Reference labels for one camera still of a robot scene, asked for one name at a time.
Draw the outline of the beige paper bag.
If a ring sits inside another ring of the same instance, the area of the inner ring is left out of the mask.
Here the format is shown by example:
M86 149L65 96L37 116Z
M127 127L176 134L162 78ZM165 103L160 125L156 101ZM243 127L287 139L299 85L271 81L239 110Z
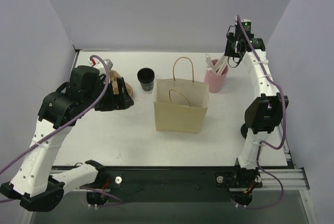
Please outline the beige paper bag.
M157 79L153 88L154 119L157 131L198 134L201 132L209 104L209 86L192 77L180 79Z

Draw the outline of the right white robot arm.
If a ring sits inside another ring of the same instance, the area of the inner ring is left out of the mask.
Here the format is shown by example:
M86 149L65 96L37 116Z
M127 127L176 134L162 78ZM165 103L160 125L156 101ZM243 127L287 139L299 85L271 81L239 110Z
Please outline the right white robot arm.
M273 141L277 138L279 125L286 125L289 100L273 81L265 44L251 32L252 22L236 17L233 27L235 31L226 34L225 55L237 65L245 65L254 92L254 100L245 111L241 127L245 144L236 161L239 169L231 174L232 182L243 186L257 176L262 149L279 150L284 145L284 136L279 144Z

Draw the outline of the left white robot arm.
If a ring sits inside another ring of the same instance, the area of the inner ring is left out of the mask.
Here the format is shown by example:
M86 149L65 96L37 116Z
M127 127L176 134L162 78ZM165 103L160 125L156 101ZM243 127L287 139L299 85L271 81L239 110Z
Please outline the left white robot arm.
M47 95L38 112L34 137L17 174L1 185L1 194L19 200L27 211L49 212L68 192L85 185L100 188L110 180L106 167L88 160L51 175L58 151L76 121L91 109L126 110L134 101L123 77L107 78L102 70L78 66L69 81Z

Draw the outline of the white wrapped straw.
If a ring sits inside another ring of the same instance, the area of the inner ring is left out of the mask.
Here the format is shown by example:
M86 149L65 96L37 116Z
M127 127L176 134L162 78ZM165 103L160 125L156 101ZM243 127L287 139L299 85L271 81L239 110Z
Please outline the white wrapped straw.
M217 75L218 75L218 72L219 72L219 68L222 65L225 57L226 57L225 55L221 56L221 58L214 64L214 67L216 69Z
M228 65L228 60L229 60L229 58L230 58L229 56L226 56L226 57L225 57L225 59L224 59L222 65L221 65L220 68L219 68L218 75L222 75L222 73L224 72L225 68L226 68L227 65Z
M217 73L216 69L214 67L214 64L213 64L212 59L209 56L209 54L206 54L205 62L207 64L207 71L212 72L213 74L216 74Z

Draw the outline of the pink straw holder cup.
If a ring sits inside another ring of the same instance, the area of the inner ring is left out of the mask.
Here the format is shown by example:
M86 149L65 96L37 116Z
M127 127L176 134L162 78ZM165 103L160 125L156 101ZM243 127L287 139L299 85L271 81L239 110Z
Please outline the pink straw holder cup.
M204 82L208 84L210 93L218 93L222 89L228 70L229 68L227 66L222 75L213 74L206 70Z

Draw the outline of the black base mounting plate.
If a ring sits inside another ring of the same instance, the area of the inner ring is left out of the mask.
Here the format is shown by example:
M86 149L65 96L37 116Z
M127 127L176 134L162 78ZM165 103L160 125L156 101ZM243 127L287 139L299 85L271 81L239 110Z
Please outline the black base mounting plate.
M231 167L108 166L87 185L90 205L120 203L220 203L230 199L248 205L262 187L258 169Z

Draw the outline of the stack of black lids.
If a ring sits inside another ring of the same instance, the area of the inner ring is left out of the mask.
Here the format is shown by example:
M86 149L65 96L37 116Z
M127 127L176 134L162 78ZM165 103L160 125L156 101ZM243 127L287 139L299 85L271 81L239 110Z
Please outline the stack of black lids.
M246 124L244 123L242 126L241 126L241 134L242 136L246 139L247 137L247 132L248 132L248 128L246 126Z

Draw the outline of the aluminium frame rail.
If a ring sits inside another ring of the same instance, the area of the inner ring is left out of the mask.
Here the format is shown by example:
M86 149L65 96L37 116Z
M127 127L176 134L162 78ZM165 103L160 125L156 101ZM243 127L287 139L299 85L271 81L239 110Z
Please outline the aluminium frame rail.
M278 124L282 126L281 130L281 141L279 145L275 146L266 140L261 140L260 148L266 147L273 150L280 150L285 145L287 123L286 123L286 108L288 103L285 102L282 88L273 81L272 75L268 67L268 60L266 52L256 50L254 53L254 60L252 61L253 68L256 74L257 86L259 94L265 94L267 97L273 96L278 100L277 110L279 113ZM274 169L274 173L265 171L268 175L272 176L283 187L289 190L308 190L309 185L305 175L305 171L302 169Z

